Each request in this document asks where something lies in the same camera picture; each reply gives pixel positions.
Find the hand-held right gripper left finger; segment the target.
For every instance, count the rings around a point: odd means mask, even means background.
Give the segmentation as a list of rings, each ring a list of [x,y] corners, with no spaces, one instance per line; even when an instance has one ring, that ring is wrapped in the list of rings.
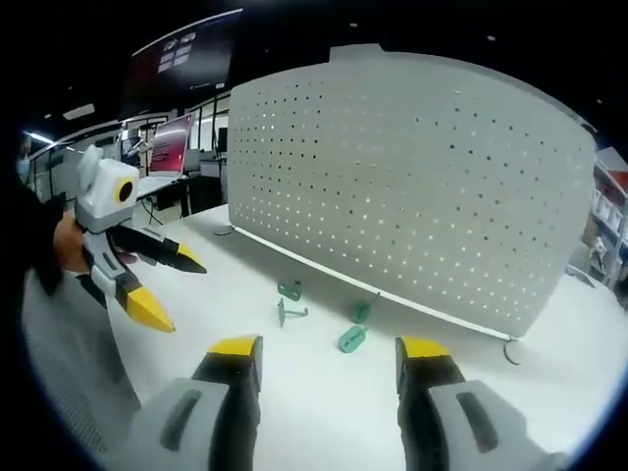
[[[125,442],[127,470],[251,470],[261,422],[263,338],[220,340],[193,375],[144,403]]]

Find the person's left hand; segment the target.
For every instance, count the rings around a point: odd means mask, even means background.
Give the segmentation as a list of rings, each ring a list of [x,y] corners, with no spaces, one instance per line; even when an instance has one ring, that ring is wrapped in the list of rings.
[[[61,268],[75,273],[89,271],[83,255],[83,231],[72,214],[65,213],[57,224],[53,249]]]

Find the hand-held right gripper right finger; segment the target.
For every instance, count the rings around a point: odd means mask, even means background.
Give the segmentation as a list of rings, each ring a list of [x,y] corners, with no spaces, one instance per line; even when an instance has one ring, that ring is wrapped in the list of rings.
[[[563,470],[528,435],[524,415],[464,378],[434,340],[395,339],[397,422],[408,470]]]

